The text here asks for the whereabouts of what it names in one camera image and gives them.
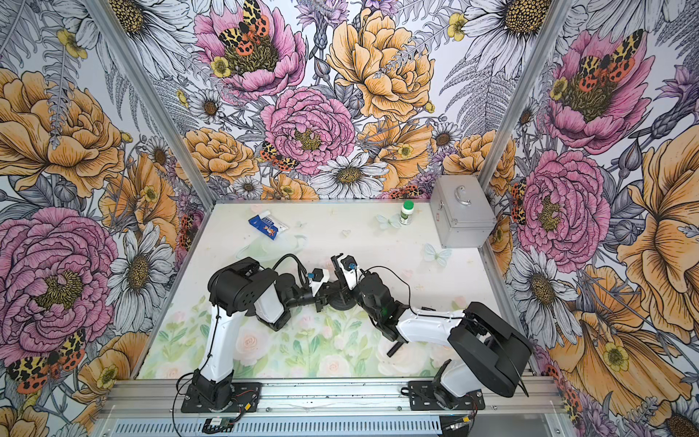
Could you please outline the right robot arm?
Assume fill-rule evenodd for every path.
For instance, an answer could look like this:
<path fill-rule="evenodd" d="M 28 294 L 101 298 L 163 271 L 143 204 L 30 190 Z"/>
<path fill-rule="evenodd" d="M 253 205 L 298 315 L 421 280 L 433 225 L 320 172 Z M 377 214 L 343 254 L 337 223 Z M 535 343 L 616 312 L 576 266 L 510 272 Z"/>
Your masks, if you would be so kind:
<path fill-rule="evenodd" d="M 457 358 L 445 361 L 431 382 L 431 398 L 443 409 L 454 410 L 465 400 L 476 409 L 473 395 L 482 389 L 504 398 L 517 390 L 527 392 L 522 375 L 533 346 L 483 303 L 471 302 L 462 311 L 418 310 L 393 298 L 375 266 L 361 269 L 353 256 L 343 254 L 331 257 L 331 263 L 339 286 L 333 296 L 365 311 L 372 326 L 392 342 L 387 355 L 411 342 L 453 350 Z"/>

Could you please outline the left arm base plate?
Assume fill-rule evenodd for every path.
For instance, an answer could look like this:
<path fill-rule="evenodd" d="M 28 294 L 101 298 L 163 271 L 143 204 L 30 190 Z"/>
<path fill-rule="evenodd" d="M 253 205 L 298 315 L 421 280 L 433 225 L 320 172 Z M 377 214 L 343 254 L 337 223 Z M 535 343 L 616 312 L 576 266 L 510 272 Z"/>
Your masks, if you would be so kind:
<path fill-rule="evenodd" d="M 182 413 L 255 413 L 258 410 L 260 382 L 222 382 L 189 386 L 180 411 Z"/>

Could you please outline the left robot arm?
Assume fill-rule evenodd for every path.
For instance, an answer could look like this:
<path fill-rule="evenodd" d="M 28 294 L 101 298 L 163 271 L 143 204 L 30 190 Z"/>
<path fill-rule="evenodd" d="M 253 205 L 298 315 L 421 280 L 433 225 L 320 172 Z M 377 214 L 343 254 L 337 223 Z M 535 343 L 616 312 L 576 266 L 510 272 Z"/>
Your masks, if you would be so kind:
<path fill-rule="evenodd" d="M 182 402 L 183 413 L 226 411 L 232 407 L 235 346 L 245 319 L 255 317 L 278 331 L 291 319 L 291 309 L 314 305 L 323 309 L 327 300 L 320 291 L 329 284 L 327 269 L 308 271 L 297 263 L 297 274 L 265 268 L 251 257 L 216 271 L 208 283 L 212 305 L 206 354 Z"/>

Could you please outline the black round stand base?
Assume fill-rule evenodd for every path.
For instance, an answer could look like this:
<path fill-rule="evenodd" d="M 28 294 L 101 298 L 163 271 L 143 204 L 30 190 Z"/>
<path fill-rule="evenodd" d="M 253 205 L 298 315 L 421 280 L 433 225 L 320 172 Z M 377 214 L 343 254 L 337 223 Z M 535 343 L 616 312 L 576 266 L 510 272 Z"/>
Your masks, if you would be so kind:
<path fill-rule="evenodd" d="M 328 304 L 336 311 L 349 311 L 357 305 L 357 301 L 349 291 L 332 291 L 328 296 Z"/>

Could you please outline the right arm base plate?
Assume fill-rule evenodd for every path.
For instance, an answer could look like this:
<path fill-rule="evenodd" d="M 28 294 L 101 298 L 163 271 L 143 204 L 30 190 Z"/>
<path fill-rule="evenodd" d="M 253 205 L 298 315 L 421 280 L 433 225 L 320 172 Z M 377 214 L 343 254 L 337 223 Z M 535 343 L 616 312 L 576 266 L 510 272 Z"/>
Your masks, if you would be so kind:
<path fill-rule="evenodd" d="M 409 381 L 400 388 L 400 394 L 408 398 L 412 411 L 479 412 L 485 409 L 481 391 L 456 397 L 433 381 Z"/>

